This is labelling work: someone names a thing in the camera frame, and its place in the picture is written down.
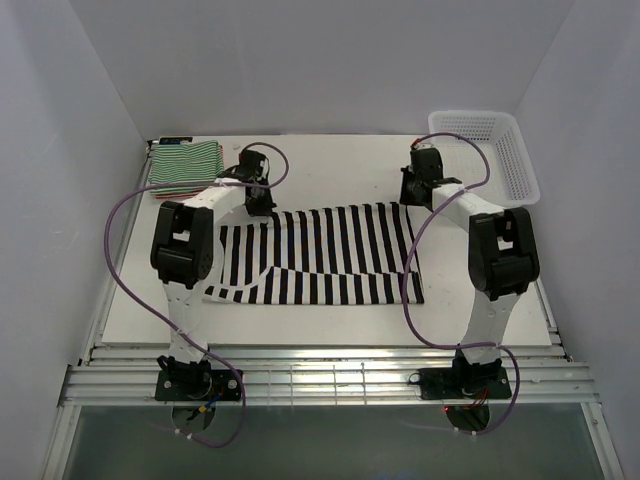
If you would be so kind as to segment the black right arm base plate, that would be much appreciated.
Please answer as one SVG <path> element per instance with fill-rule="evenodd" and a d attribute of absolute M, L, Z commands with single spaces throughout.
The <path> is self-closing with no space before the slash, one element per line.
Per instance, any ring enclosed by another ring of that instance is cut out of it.
<path fill-rule="evenodd" d="M 502 361 L 470 363 L 461 350 L 455 352 L 449 367 L 418 369 L 408 385 L 420 389 L 423 400 L 475 399 L 507 400 L 511 386 Z"/>

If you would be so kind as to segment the black white striped tank top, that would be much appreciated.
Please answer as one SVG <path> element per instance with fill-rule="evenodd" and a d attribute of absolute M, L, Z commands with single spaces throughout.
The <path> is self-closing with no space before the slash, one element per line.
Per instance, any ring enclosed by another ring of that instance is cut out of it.
<path fill-rule="evenodd" d="M 275 212 L 219 229 L 206 300 L 364 306 L 424 301 L 409 210 L 396 202 Z"/>

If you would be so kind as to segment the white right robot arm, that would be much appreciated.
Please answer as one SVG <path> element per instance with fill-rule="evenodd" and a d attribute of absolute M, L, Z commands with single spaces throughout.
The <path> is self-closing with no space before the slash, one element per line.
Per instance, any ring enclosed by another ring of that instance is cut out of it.
<path fill-rule="evenodd" d="M 463 340 L 440 377 L 464 397 L 474 397 L 502 368 L 499 345 L 511 313 L 540 273 L 529 212 L 490 203 L 454 177 L 444 176 L 440 152 L 414 148 L 402 169 L 400 201 L 442 214 L 468 234 L 467 267 L 475 296 Z"/>

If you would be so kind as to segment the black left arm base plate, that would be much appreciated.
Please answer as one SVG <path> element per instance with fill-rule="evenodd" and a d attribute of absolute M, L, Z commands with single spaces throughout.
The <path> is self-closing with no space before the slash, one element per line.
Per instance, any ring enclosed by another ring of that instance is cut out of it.
<path fill-rule="evenodd" d="M 160 367 L 156 401 L 239 401 L 240 382 L 228 369 L 213 369 L 207 360 L 183 363 L 172 356 L 157 358 Z"/>

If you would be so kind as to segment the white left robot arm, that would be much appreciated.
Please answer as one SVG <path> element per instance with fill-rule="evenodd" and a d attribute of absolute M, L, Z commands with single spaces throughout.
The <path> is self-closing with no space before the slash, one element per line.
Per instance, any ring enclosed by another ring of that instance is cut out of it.
<path fill-rule="evenodd" d="M 205 280 L 222 265 L 216 223 L 238 207 L 265 216 L 275 207 L 268 184 L 269 161 L 245 149 L 239 163 L 195 196 L 161 204 L 151 248 L 151 266 L 162 283 L 171 323 L 168 354 L 159 365 L 173 387 L 190 399 L 205 397 L 212 387 L 207 342 L 200 329 Z"/>

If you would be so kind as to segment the green white striped tank top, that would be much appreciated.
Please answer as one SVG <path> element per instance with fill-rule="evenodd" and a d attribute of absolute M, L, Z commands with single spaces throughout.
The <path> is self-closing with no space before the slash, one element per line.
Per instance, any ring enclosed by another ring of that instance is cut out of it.
<path fill-rule="evenodd" d="M 224 170 L 223 148 L 215 140 L 158 144 L 151 157 L 148 183 L 213 181 Z"/>

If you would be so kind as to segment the red white striped tank top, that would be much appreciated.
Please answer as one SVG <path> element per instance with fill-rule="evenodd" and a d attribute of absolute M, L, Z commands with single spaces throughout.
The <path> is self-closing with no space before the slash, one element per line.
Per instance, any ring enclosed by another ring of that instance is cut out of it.
<path fill-rule="evenodd" d="M 148 186 L 151 187 L 150 194 L 158 199 L 190 197 L 207 188 L 205 182 L 177 182 L 167 185 L 148 183 Z"/>

